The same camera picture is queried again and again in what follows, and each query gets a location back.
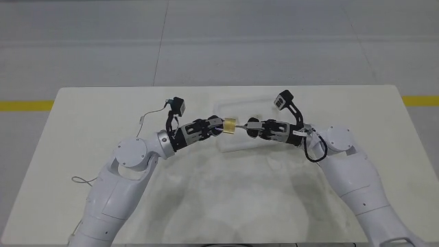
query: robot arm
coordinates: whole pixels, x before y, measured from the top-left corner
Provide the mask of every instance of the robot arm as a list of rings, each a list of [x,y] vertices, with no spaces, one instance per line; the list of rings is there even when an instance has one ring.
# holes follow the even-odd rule
[[[182,116],[185,105],[178,97],[170,102],[166,130],[154,133],[149,139],[126,139],[114,149],[91,187],[84,215],[68,246],[110,247],[136,209],[158,159],[167,159],[177,150],[222,132],[222,119],[216,116],[197,119],[173,130],[171,122],[175,119],[178,123],[177,116]],[[118,171],[120,167],[143,174],[138,180],[124,178]]]
[[[279,110],[288,108],[296,118],[296,125],[250,119],[244,126],[247,133],[251,137],[303,147],[306,157],[318,162],[334,192],[355,214],[371,246],[379,247],[400,239],[415,247],[427,246],[395,213],[385,196],[377,169],[356,144],[350,130],[337,126],[317,130],[304,124],[292,99],[289,91],[283,91],[274,104]],[[308,150],[312,150],[317,159],[311,158]],[[346,156],[335,156],[343,152]]]

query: white table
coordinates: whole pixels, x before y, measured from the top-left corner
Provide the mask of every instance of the white table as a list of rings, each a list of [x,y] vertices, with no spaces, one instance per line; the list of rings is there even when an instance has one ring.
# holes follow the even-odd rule
[[[305,122],[348,126],[381,174],[401,219],[439,241],[439,182],[394,86],[225,86],[61,89],[4,231],[4,244],[65,244],[112,149],[142,113],[179,96],[183,123],[212,114],[219,99],[295,95]],[[166,113],[146,119],[164,128]],[[222,154],[215,139],[161,161],[116,244],[365,242],[354,215],[316,164],[288,145]]]

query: gray floor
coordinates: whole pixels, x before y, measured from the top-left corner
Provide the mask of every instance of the gray floor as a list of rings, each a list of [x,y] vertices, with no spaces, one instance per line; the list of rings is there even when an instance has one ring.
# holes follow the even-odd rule
[[[0,100],[64,86],[395,84],[439,95],[439,0],[0,0]],[[439,108],[409,108],[439,174]],[[48,113],[0,113],[0,231]]]

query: yellow floor stripe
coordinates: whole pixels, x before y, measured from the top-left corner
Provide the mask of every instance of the yellow floor stripe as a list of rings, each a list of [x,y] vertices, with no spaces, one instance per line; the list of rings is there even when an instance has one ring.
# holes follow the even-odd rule
[[[0,102],[0,112],[42,112],[52,109],[54,101]]]
[[[404,96],[407,107],[439,107],[439,96]],[[0,101],[0,112],[50,111],[54,101]]]
[[[407,107],[439,106],[439,96],[407,96],[403,101]]]

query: gold padlock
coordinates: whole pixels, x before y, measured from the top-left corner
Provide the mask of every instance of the gold padlock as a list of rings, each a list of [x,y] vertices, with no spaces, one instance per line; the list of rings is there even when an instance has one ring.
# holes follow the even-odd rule
[[[225,132],[226,134],[234,134],[235,127],[236,127],[236,119],[225,118],[222,132]]]

